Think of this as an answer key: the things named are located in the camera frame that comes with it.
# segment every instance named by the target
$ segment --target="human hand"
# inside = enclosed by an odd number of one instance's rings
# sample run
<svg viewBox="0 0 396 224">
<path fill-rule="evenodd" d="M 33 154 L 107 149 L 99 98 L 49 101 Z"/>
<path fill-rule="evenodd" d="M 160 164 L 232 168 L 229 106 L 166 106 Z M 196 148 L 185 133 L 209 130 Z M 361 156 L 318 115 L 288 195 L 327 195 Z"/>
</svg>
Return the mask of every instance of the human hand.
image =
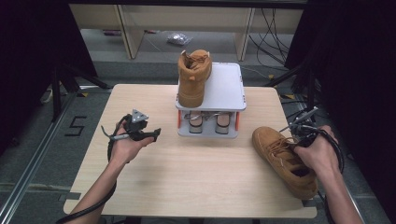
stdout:
<svg viewBox="0 0 396 224">
<path fill-rule="evenodd" d="M 326 131 L 337 142 L 330 126 L 319 127 Z M 294 152 L 299 155 L 306 166 L 313 169 L 318 176 L 339 172 L 337 155 L 332 145 L 321 134 L 309 147 L 296 147 Z"/>
<path fill-rule="evenodd" d="M 124 121 L 121 125 L 117 134 L 125 133 L 125 129 L 123 125 L 126 121 Z M 114 161 L 120 164 L 128 163 L 133 160 L 137 153 L 140 151 L 142 147 L 147 146 L 148 144 L 154 141 L 154 137 L 147 137 L 140 141 L 134 141 L 131 138 L 125 138 L 114 142 L 113 150 L 111 152 L 110 162 Z"/>
</svg>

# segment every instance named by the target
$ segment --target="white shelf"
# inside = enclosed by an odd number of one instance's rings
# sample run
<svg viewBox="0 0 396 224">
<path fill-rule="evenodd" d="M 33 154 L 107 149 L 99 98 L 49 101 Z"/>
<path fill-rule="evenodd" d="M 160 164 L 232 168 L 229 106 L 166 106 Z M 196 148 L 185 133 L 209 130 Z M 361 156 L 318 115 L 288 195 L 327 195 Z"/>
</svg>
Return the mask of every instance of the white shelf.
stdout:
<svg viewBox="0 0 396 224">
<path fill-rule="evenodd" d="M 189 137 L 214 137 L 235 138 L 238 135 L 236 126 L 237 112 L 244 111 L 247 107 L 241 69 L 237 63 L 212 63 L 212 73 L 205 83 L 205 96 L 203 103 L 194 108 L 188 108 L 176 102 L 176 107 L 181 111 L 180 128 L 178 134 Z M 228 134 L 216 133 L 216 119 L 203 119 L 203 131 L 190 133 L 190 123 L 184 119 L 190 111 L 227 111 L 233 112 L 230 116 Z"/>
</svg>

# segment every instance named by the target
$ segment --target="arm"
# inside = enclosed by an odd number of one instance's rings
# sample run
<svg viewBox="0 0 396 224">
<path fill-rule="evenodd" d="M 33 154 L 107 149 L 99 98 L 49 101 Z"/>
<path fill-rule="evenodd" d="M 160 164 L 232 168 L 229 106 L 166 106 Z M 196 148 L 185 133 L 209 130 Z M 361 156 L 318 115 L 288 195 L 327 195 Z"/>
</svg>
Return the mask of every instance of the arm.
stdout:
<svg viewBox="0 0 396 224">
<path fill-rule="evenodd" d="M 323 126 L 321 129 L 334 138 L 329 126 Z M 300 156 L 306 166 L 317 173 L 326 191 L 329 209 L 335 223 L 361 223 L 361 218 L 347 192 L 344 178 L 338 169 L 337 156 L 330 143 L 319 135 L 310 147 L 296 147 L 294 152 Z"/>
<path fill-rule="evenodd" d="M 120 126 L 118 133 L 125 133 L 122 126 L 123 125 Z M 116 141 L 113 146 L 110 161 L 105 170 L 76 205 L 71 214 L 86 209 L 102 200 L 116 183 L 117 177 L 120 175 L 125 164 L 133 160 L 142 147 L 145 147 L 153 141 L 153 137 L 145 138 L 141 141 L 133 141 L 130 138 Z M 79 217 L 67 223 L 96 224 L 98 223 L 103 208 L 104 205 L 83 217 Z"/>
</svg>

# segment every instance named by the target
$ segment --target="brown boot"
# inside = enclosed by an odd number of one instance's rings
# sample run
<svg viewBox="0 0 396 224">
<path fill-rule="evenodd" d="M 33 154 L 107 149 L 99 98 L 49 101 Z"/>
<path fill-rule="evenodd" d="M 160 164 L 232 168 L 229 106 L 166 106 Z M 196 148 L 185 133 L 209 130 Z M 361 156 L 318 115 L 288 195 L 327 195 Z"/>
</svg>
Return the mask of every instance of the brown boot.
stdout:
<svg viewBox="0 0 396 224">
<path fill-rule="evenodd" d="M 183 50 L 178 58 L 178 102 L 184 107 L 198 107 L 205 94 L 205 83 L 212 71 L 209 52 L 198 49 L 188 55 Z"/>
<path fill-rule="evenodd" d="M 272 128 L 260 127 L 253 132 L 252 140 L 257 153 L 271 164 L 294 197 L 308 200 L 317 194 L 317 176 L 290 148 L 289 138 Z"/>
</svg>

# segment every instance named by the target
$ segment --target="forearm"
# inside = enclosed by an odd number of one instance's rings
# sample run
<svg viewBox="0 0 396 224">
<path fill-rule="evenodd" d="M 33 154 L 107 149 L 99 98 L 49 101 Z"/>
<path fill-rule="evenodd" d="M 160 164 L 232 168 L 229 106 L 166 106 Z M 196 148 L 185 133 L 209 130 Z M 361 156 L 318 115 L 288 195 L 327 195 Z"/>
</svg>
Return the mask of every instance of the forearm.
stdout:
<svg viewBox="0 0 396 224">
<path fill-rule="evenodd" d="M 342 175 L 339 172 L 333 172 L 318 177 L 326 191 L 329 209 L 335 223 L 361 223 L 361 218 L 349 197 Z"/>
<path fill-rule="evenodd" d="M 104 199 L 116 183 L 117 177 L 119 176 L 122 168 L 123 164 L 110 162 L 105 170 L 102 172 L 102 174 L 95 181 L 95 183 L 88 190 L 88 192 L 81 199 L 81 201 L 78 203 L 78 205 L 73 209 L 71 214 L 91 207 L 92 205 Z M 104 205 L 83 217 L 79 217 L 67 223 L 97 223 L 103 208 Z"/>
</svg>

